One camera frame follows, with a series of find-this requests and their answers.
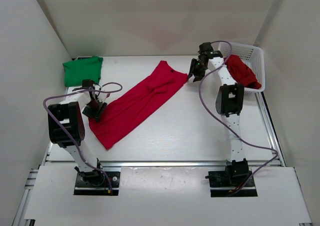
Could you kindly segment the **green t shirt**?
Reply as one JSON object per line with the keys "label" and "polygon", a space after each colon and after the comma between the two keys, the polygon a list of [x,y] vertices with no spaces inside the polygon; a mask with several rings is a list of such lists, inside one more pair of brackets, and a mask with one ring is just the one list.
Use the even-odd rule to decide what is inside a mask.
{"label": "green t shirt", "polygon": [[103,58],[93,56],[63,63],[64,85],[66,87],[81,86],[83,80],[92,80],[99,83]]}

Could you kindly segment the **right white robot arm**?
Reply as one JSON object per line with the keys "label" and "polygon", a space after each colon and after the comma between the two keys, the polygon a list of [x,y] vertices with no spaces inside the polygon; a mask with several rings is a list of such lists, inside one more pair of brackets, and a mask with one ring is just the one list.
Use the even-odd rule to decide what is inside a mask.
{"label": "right white robot arm", "polygon": [[227,140],[227,159],[223,178],[229,186],[238,186],[250,175],[248,161],[246,159],[240,133],[240,113],[243,109],[244,86],[237,83],[229,73],[223,54],[214,50],[212,42],[200,44],[198,58],[193,58],[190,63],[188,78],[194,82],[203,83],[206,70],[217,73],[219,86],[215,109],[220,118],[218,121],[225,127]]}

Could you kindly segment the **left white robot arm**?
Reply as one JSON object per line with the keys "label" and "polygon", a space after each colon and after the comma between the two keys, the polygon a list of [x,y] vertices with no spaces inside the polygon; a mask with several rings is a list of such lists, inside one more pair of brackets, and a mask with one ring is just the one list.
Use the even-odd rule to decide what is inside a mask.
{"label": "left white robot arm", "polygon": [[99,159],[94,157],[85,142],[83,122],[83,116],[99,121],[107,106],[93,91],[96,85],[93,80],[84,79],[78,90],[85,92],[76,92],[77,89],[74,89],[73,95],[66,96],[61,103],[49,105],[46,110],[51,142],[70,154],[77,163],[75,170],[83,181],[100,187],[107,181],[107,177],[102,172]]}

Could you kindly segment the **dark red t shirt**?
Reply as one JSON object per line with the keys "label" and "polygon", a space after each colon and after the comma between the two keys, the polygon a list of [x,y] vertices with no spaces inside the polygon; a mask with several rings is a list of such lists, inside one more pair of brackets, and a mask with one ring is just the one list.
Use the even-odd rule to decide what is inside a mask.
{"label": "dark red t shirt", "polygon": [[245,88],[259,90],[262,85],[254,72],[237,55],[231,54],[225,65],[233,79]]}

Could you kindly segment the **white plastic basket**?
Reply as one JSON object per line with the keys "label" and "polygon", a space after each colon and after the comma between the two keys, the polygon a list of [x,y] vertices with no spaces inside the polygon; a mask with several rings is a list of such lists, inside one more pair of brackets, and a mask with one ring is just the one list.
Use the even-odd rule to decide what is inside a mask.
{"label": "white plastic basket", "polygon": [[244,94],[250,95],[261,93],[265,90],[266,77],[265,77],[265,61],[264,52],[261,48],[253,45],[231,42],[232,55],[240,57],[255,74],[257,81],[261,84],[260,89],[244,88]]}

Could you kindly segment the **aluminium frame rail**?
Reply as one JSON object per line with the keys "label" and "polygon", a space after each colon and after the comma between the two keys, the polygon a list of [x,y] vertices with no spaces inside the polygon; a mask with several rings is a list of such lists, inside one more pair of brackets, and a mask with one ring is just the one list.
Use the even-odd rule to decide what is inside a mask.
{"label": "aluminium frame rail", "polygon": [[[262,165],[262,161],[249,161],[251,167]],[[74,161],[45,161],[44,166],[71,165],[76,166]],[[224,167],[225,161],[102,161],[104,167]],[[268,164],[273,167],[283,167],[278,159]]]}

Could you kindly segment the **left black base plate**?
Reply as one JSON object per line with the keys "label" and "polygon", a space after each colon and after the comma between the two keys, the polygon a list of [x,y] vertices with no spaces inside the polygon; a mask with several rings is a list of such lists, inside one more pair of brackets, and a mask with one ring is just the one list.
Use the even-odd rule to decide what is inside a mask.
{"label": "left black base plate", "polygon": [[109,181],[104,179],[104,175],[102,175],[102,179],[89,182],[85,180],[80,173],[77,173],[73,194],[75,196],[118,196],[121,172],[107,171],[106,174],[111,183],[111,191],[109,191]]}

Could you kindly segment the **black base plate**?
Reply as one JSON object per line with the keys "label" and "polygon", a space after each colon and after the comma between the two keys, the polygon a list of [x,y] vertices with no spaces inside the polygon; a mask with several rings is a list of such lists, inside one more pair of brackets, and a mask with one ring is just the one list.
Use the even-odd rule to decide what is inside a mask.
{"label": "black base plate", "polygon": [[253,177],[244,186],[246,178],[231,182],[225,171],[209,171],[205,179],[209,182],[211,198],[258,196]]}
{"label": "black base plate", "polygon": [[104,179],[104,175],[102,175],[102,179],[89,182],[85,180],[80,173],[77,173],[73,194],[75,196],[118,196],[121,172],[107,171],[106,174],[111,183],[111,191],[109,191],[109,181]]}

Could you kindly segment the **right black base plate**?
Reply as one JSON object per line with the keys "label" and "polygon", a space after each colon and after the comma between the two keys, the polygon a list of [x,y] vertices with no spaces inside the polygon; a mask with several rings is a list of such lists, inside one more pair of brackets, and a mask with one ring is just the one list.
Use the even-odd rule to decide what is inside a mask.
{"label": "right black base plate", "polygon": [[209,182],[211,198],[258,196],[253,177],[244,186],[246,178],[231,182],[225,171],[209,171],[205,179]]}

